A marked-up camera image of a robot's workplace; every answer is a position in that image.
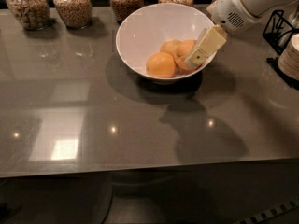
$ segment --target white bowl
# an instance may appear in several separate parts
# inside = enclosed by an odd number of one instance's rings
[[[208,16],[193,7],[179,4],[150,5],[140,8],[123,21],[116,35],[116,47],[125,64],[140,76],[159,84],[171,84],[203,70],[216,53],[193,73],[171,78],[149,76],[146,72],[148,58],[159,52],[164,41],[197,40],[203,29],[213,25]]]

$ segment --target bowl rim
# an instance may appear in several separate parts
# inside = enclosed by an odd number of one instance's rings
[[[135,12],[131,13],[122,23],[121,25],[119,26],[118,28],[118,31],[116,33],[116,49],[117,49],[117,52],[118,54],[120,55],[121,57],[121,60],[126,64],[126,66],[128,66],[132,71],[136,72],[137,74],[139,74],[140,76],[144,77],[144,78],[147,78],[147,79],[151,79],[151,80],[156,80],[158,82],[162,82],[165,81],[165,82],[169,82],[169,81],[178,81],[178,80],[181,80],[183,78],[187,78],[187,77],[191,77],[195,74],[197,74],[198,72],[202,71],[213,59],[214,57],[216,56],[217,54],[217,51],[211,55],[207,60],[205,60],[204,64],[202,64],[201,66],[199,66],[196,70],[194,70],[192,73],[189,73],[187,75],[183,75],[183,76],[179,76],[179,77],[170,77],[170,78],[162,78],[162,77],[153,77],[153,76],[150,76],[150,75],[147,75],[147,74],[143,74],[143,73],[140,73],[138,72],[137,70],[135,70],[133,67],[131,67],[131,65],[129,65],[124,59],[123,57],[121,56],[121,53],[120,53],[120,47],[119,47],[119,40],[120,40],[120,32],[121,32],[121,28],[122,26],[127,23],[127,21],[132,17],[134,16],[135,14],[139,13],[141,10],[145,9],[145,8],[148,8],[148,7],[184,7],[184,8],[187,8],[187,9],[190,9],[194,12],[197,12],[201,15],[204,15],[205,17],[208,18],[208,21],[210,22],[211,26],[213,26],[215,23],[213,22],[212,19],[210,19],[205,13],[203,13],[202,11],[196,9],[195,7],[189,7],[189,6],[186,6],[186,5],[182,5],[182,4],[176,4],[176,3],[158,3],[158,4],[152,4],[152,5],[146,5],[146,6],[143,6],[142,8],[136,10]]]

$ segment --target black and white striped edge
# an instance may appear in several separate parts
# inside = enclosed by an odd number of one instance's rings
[[[287,203],[279,204],[276,206],[273,206],[267,210],[262,211],[261,213],[258,213],[252,217],[247,217],[243,220],[239,220],[237,222],[234,222],[233,224],[256,224],[261,223],[263,221],[266,221],[270,218],[277,217],[278,215],[285,214],[286,212],[289,212],[293,209],[296,209],[299,207],[299,198],[296,200],[289,201]]]

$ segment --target orange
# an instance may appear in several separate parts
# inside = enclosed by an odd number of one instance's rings
[[[180,44],[180,43],[181,43],[181,41],[176,40],[176,39],[167,40],[161,45],[160,52],[166,52],[173,56],[175,49],[177,48],[178,44]]]
[[[174,59],[175,59],[175,63],[177,64],[177,66],[180,69],[182,69],[184,71],[195,70],[194,68],[188,67],[185,63],[187,56],[189,55],[190,51],[195,46],[195,44],[196,44],[195,40],[191,40],[191,39],[185,40],[185,41],[182,41],[175,49]]]
[[[147,74],[158,78],[171,78],[176,73],[176,64],[172,55],[158,52],[149,57],[146,63]]]

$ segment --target countertop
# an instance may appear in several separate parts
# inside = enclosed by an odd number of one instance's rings
[[[266,63],[264,23],[161,86],[121,61],[110,7],[76,31],[50,14],[26,32],[0,10],[0,177],[299,157],[299,91]]]

